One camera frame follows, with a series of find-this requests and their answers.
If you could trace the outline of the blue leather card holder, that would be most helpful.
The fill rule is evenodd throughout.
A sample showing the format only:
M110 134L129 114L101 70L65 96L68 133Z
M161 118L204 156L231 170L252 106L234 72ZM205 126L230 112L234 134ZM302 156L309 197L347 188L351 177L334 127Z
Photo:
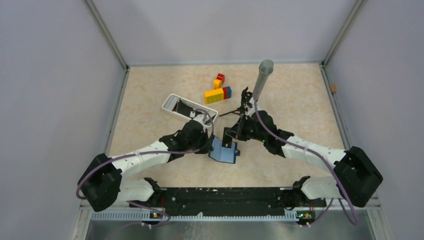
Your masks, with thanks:
M219 163L235 164L237 157L241 155L238 144L233 142L232 138L228 136L221 140L214 135L212 148L212 151L208 153L208 157Z

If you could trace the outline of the grey microphone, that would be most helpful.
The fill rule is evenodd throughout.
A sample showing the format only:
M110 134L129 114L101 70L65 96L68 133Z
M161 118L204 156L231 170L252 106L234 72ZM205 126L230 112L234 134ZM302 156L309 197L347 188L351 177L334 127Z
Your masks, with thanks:
M274 71L274 62L270 59L263 60L258 67L258 76L252 92L253 98L257 101L264 89L268 77Z

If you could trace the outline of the black card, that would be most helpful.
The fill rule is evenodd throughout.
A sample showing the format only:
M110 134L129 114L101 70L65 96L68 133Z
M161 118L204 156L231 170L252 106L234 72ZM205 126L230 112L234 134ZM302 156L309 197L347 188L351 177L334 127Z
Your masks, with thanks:
M233 145L233 138L235 134L236 133L232 127L224 127L221 146L230 149Z
M198 114L198 112L193 107L187 105L182 100L178 100L176 102L172 111L191 119L196 117L196 115Z

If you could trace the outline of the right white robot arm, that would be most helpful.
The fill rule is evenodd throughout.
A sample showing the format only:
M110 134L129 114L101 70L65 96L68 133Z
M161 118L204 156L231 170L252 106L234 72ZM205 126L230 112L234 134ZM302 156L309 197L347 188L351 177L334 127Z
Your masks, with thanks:
M329 172L325 177L306 177L293 192L299 206L319 198L344 199L355 207L364 207L384 178L363 149L325 147L277 128L264 110L242 114L224 134L239 141L257 140L267 151L283 158L299 160Z

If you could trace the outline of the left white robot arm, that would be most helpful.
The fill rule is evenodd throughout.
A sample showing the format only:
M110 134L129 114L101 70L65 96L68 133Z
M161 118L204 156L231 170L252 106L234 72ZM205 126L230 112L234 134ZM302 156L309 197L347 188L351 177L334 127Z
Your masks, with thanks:
M197 115L173 134L164 135L146 147L109 157L96 155L77 182L75 195L87 200L95 212L115 202L141 201L149 207L160 202L160 193L147 180L127 183L126 180L153 166L170 163L185 155L208 154L213 150L213 117Z

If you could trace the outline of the black mini tripod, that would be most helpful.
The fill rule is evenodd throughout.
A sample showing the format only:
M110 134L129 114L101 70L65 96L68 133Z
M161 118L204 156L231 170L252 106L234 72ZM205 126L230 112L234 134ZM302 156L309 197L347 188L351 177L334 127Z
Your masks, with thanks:
M246 87L241 93L240 107L236 108L235 110L220 114L219 117L223 117L229 114L235 114L238 116L243 115L248 110L248 108L253 107L253 104L251 103L253 100L253 93L249 91L248 87Z

